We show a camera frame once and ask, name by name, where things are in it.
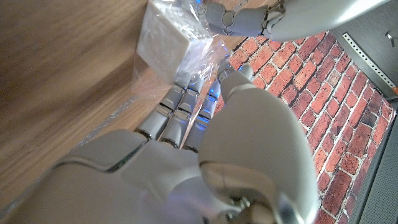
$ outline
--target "red brick wall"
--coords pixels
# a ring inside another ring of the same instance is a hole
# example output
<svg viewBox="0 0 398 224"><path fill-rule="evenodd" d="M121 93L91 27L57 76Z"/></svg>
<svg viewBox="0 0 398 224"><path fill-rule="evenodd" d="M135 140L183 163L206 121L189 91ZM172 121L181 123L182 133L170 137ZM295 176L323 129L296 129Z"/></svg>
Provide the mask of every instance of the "red brick wall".
<svg viewBox="0 0 398 224"><path fill-rule="evenodd" d="M395 115L391 106L329 33L286 43L248 38L230 62L250 64L253 83L281 98L303 126L321 200L315 223L347 223Z"/></svg>

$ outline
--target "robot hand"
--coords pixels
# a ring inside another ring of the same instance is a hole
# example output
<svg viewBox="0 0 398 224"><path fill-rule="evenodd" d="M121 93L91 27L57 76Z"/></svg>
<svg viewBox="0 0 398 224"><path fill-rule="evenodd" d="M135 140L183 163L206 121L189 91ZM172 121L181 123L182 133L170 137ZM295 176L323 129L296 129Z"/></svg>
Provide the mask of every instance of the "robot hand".
<svg viewBox="0 0 398 224"><path fill-rule="evenodd" d="M271 0L274 3L238 12L209 2L197 4L197 14L204 17L211 31L217 34L264 35L272 40L288 41L340 26L387 1Z"/></svg>
<svg viewBox="0 0 398 224"><path fill-rule="evenodd" d="M310 223L317 185L302 129L251 77L224 62L184 143L202 84L176 84L136 132L61 159L9 222Z"/></svg>

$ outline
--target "wooden table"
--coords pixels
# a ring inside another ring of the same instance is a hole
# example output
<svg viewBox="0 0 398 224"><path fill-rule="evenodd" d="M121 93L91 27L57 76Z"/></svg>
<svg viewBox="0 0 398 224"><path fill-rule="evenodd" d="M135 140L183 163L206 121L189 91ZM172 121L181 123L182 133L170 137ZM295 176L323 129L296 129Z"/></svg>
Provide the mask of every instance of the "wooden table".
<svg viewBox="0 0 398 224"><path fill-rule="evenodd" d="M89 133L133 130L163 97L131 90L146 2L1 1L0 209Z"/></svg>

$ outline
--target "white package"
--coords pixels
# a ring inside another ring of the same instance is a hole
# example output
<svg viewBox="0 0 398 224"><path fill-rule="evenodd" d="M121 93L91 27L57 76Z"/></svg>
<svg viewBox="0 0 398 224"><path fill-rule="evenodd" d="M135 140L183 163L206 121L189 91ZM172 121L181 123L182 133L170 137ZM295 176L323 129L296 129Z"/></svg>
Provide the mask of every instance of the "white package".
<svg viewBox="0 0 398 224"><path fill-rule="evenodd" d="M166 2L148 1L137 53L165 82L188 83L212 41L192 13Z"/></svg>

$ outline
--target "plastic bag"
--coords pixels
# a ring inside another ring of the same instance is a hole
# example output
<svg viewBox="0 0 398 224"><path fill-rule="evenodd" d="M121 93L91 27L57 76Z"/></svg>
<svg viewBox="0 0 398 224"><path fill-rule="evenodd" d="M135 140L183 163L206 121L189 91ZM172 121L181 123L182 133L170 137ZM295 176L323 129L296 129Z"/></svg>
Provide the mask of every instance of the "plastic bag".
<svg viewBox="0 0 398 224"><path fill-rule="evenodd" d="M213 42L212 34L195 14L197 4L196 1L148 2L134 59L134 92L153 92L159 85L173 83L185 87L206 79L228 54L222 41ZM156 77L148 77L151 70Z"/></svg>

